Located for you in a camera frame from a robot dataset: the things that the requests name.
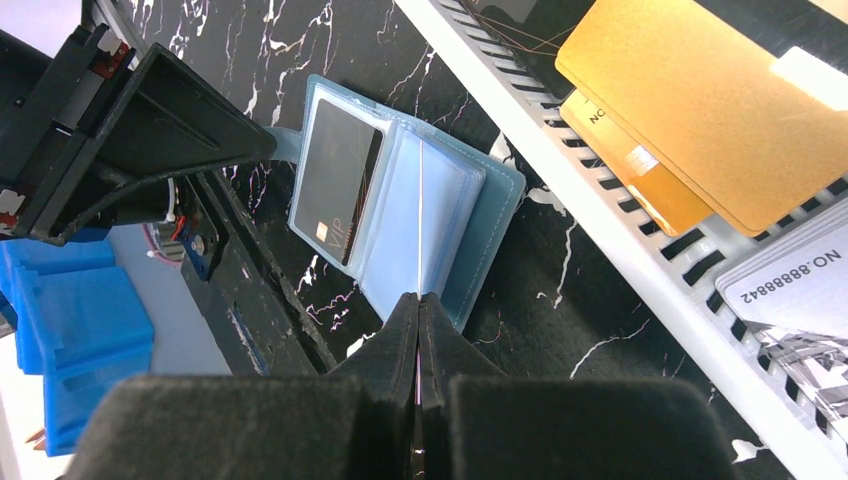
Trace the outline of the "white plastic basket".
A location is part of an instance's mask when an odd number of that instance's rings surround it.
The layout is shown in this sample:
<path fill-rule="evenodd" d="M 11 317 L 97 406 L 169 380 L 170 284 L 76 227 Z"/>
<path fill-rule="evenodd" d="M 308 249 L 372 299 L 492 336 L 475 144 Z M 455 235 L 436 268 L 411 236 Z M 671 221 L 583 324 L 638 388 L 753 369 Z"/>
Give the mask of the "white plastic basket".
<path fill-rule="evenodd" d="M 599 100 L 561 101 L 516 48 L 463 1 L 400 9 L 579 226 L 759 439 L 798 479 L 843 479 L 847 437 L 716 291 L 722 268 L 754 246 L 637 141 Z"/>

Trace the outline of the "blue leather card holder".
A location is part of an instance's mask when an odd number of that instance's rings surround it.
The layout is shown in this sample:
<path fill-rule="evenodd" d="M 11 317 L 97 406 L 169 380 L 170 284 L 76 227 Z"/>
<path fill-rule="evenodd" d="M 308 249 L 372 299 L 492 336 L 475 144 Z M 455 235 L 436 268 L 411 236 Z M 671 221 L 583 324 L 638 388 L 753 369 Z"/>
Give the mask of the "blue leather card holder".
<path fill-rule="evenodd" d="M 294 226 L 312 117 L 320 99 L 384 132 L 347 265 L 330 258 Z M 422 119 L 319 75 L 307 83 L 302 129 L 275 127 L 271 133 L 278 143 L 274 159 L 296 169 L 290 229 L 352 278 L 382 320 L 389 318 L 401 295 L 417 289 L 418 150 L 423 140 L 424 294 L 437 295 L 451 324 L 462 330 L 518 208 L 525 176 Z"/>

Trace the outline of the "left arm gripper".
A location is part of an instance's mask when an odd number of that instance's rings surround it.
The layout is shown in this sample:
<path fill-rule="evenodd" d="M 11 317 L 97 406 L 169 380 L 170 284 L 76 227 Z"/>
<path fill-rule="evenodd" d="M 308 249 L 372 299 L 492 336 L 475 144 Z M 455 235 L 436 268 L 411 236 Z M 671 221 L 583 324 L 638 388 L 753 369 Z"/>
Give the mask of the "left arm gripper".
<path fill-rule="evenodd" d="M 177 179 L 269 159 L 274 137 L 161 46 L 101 23 L 54 57 L 1 34 L 1 233 L 62 246 L 176 210 Z"/>

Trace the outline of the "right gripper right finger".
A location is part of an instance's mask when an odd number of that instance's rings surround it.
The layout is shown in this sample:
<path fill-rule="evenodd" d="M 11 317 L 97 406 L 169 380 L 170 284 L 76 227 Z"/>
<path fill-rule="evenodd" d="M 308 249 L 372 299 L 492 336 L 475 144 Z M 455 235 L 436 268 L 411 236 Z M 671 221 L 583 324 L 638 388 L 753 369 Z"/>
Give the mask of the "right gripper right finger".
<path fill-rule="evenodd" d="M 435 294 L 419 303 L 430 479 L 732 479 L 730 449 L 689 384 L 504 374 Z"/>

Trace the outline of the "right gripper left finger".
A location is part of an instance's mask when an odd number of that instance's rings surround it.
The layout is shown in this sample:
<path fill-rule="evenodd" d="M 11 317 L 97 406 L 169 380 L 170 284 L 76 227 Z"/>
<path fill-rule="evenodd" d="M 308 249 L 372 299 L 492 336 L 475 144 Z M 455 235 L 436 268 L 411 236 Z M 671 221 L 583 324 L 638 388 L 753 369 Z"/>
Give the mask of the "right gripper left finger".
<path fill-rule="evenodd" d="M 70 479 L 405 479 L 419 299 L 321 376 L 155 376 L 120 382 Z"/>

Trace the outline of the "orange credit card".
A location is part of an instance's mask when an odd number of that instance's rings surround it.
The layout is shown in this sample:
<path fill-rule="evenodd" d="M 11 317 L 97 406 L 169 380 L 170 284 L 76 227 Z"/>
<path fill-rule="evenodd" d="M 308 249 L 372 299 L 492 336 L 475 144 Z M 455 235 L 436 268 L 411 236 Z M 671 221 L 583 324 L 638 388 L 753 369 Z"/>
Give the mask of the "orange credit card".
<path fill-rule="evenodd" d="M 419 140 L 418 150 L 418 200 L 417 200 L 417 289 L 418 302 L 424 295 L 424 265 L 423 265 L 423 216 L 424 216 L 424 142 Z"/>

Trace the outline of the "black VIP card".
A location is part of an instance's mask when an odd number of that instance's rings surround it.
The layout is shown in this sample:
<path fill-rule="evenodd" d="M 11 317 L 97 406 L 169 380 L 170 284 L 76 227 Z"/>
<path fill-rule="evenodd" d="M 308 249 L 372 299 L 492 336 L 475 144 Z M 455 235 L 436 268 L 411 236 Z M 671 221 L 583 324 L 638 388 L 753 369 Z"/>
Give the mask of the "black VIP card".
<path fill-rule="evenodd" d="M 294 226 L 342 265 L 350 261 L 384 132 L 320 99 L 302 169 Z"/>

